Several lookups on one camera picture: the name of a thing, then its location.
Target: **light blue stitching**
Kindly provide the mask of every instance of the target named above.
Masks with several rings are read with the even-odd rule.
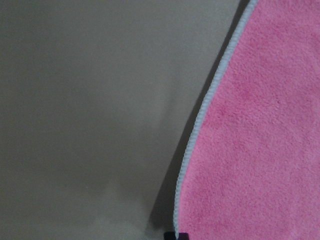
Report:
[[[218,68],[217,68],[215,74],[214,74],[214,77],[213,77],[212,83],[209,87],[209,90],[203,99],[199,113],[196,116],[193,130],[192,130],[192,133],[190,135],[189,141],[187,143],[187,146],[186,146],[186,149],[185,149],[185,152],[183,155],[183,160],[182,160],[179,176],[178,176],[178,179],[176,182],[175,198],[174,198],[174,211],[173,211],[173,225],[174,225],[176,239],[178,239],[178,237],[179,237],[178,213],[179,213],[181,187],[182,187],[182,183],[185,178],[185,175],[186,175],[186,171],[187,171],[188,164],[189,164],[189,161],[191,158],[191,154],[193,152],[196,140],[199,135],[201,125],[202,125],[203,120],[205,118],[205,115],[207,113],[210,102],[216,93],[217,87],[218,87],[227,67],[228,67],[229,61],[230,61],[230,59],[234,53],[234,50],[239,42],[239,38],[240,38],[242,32],[244,31],[245,26],[250,18],[251,13],[255,9],[257,2],[258,2],[258,0],[250,0],[248,5],[246,6],[238,24],[234,30],[234,33],[232,34],[232,37],[229,41],[229,44],[226,47],[226,50],[221,58],[221,61],[218,65]]]

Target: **microfiber cloth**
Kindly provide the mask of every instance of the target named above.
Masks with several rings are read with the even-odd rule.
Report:
[[[320,240],[320,1],[251,0],[190,136],[175,231]]]

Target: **pink towel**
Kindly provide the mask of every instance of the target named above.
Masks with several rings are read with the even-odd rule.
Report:
[[[320,0],[255,2],[182,163],[190,240],[320,240]]]

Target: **black object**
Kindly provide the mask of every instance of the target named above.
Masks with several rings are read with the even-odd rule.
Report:
[[[174,231],[165,232],[163,236],[164,240],[189,240],[189,235],[186,232],[180,232],[178,239],[176,239]]]

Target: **gray background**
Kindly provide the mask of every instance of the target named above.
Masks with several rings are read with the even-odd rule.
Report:
[[[0,239],[172,231],[183,152],[238,4],[1,1]]]

